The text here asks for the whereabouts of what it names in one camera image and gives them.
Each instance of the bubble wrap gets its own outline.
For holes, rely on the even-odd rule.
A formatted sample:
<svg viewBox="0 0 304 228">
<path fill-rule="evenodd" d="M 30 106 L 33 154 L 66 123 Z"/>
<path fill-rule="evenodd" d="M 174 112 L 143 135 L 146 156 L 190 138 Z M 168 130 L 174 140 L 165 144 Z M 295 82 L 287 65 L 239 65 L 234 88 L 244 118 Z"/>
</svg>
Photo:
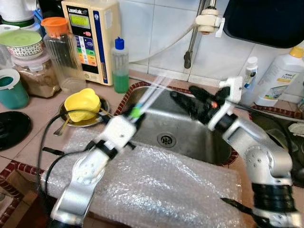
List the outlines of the bubble wrap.
<svg viewBox="0 0 304 228">
<path fill-rule="evenodd" d="M 75 150 L 90 139 L 76 136 L 67 149 Z M 75 161 L 83 155 L 67 156 L 56 164 L 49 177 L 51 196 L 60 196 Z M 138 145 L 108 164 L 90 211 L 131 227 L 244 227 L 238 210 L 220 199 L 240 201 L 240 195 L 240 179 L 233 170 Z"/>
</svg>

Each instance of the stainless steel sink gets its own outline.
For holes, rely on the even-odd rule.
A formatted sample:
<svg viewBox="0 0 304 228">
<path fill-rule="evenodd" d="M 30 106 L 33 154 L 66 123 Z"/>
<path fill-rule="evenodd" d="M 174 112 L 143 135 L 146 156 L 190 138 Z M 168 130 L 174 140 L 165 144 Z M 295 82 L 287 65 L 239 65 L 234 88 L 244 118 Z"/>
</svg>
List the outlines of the stainless steel sink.
<svg viewBox="0 0 304 228">
<path fill-rule="evenodd" d="M 146 89 L 135 89 L 123 111 L 136 104 Z M 216 132 L 192 120 L 171 99 L 169 91 L 163 91 L 147 110 L 133 140 L 213 164 L 222 164 L 231 155 L 230 146 Z"/>
</svg>

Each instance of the yellow lid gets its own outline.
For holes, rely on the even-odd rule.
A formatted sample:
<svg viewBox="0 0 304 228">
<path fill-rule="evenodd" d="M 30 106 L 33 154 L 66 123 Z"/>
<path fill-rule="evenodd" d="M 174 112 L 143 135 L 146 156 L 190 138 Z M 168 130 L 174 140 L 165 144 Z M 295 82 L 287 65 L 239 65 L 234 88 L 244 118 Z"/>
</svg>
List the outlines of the yellow lid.
<svg viewBox="0 0 304 228">
<path fill-rule="evenodd" d="M 304 55 L 304 51 L 303 51 L 302 47 L 295 46 L 295 47 L 293 47 L 293 49 L 291 49 L 289 54 L 293 57 L 296 57 L 296 58 L 302 58 L 303 55 Z"/>
</svg>

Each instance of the metal plate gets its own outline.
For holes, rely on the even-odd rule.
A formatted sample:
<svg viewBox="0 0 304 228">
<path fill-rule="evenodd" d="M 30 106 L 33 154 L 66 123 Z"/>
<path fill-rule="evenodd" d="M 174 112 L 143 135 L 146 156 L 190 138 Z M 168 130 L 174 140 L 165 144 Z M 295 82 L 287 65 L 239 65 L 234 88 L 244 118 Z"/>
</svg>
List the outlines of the metal plate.
<svg viewBox="0 0 304 228">
<path fill-rule="evenodd" d="M 107 112 L 110 112 L 109 103 L 103 97 L 99 97 L 99 99 L 100 99 L 101 107 L 104 110 L 106 110 Z M 66 111 L 67 110 L 66 110 L 64 102 L 63 102 L 60 105 L 59 113 L 64 113 Z M 65 122 L 67 120 L 67 115 L 62 116 L 61 119 Z M 97 123 L 100 123 L 100 120 L 98 118 L 92 118 L 92 119 L 83 120 L 80 122 L 73 122 L 72 120 L 69 120 L 69 122 L 67 122 L 67 125 L 72 126 L 72 127 L 89 127 L 89 126 L 93 126 Z"/>
</svg>

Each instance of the clear plastic container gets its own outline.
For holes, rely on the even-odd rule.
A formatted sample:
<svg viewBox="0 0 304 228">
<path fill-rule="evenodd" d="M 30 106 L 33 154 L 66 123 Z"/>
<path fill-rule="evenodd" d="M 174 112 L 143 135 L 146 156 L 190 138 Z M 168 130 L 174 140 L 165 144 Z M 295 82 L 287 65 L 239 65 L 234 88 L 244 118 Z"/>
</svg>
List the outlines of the clear plastic container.
<svg viewBox="0 0 304 228">
<path fill-rule="evenodd" d="M 84 72 L 77 57 L 76 40 L 68 31 L 67 19 L 46 18 L 41 25 L 47 32 L 44 43 L 62 91 L 73 94 L 86 88 Z"/>
<path fill-rule="evenodd" d="M 115 92 L 121 94 L 129 90 L 129 51 L 119 37 L 112 48 L 112 77 Z"/>
<path fill-rule="evenodd" d="M 14 56 L 11 60 L 16 64 L 14 68 L 19 72 L 28 94 L 47 98 L 60 89 L 52 62 L 46 51 L 33 60 L 22 60 Z"/>
</svg>

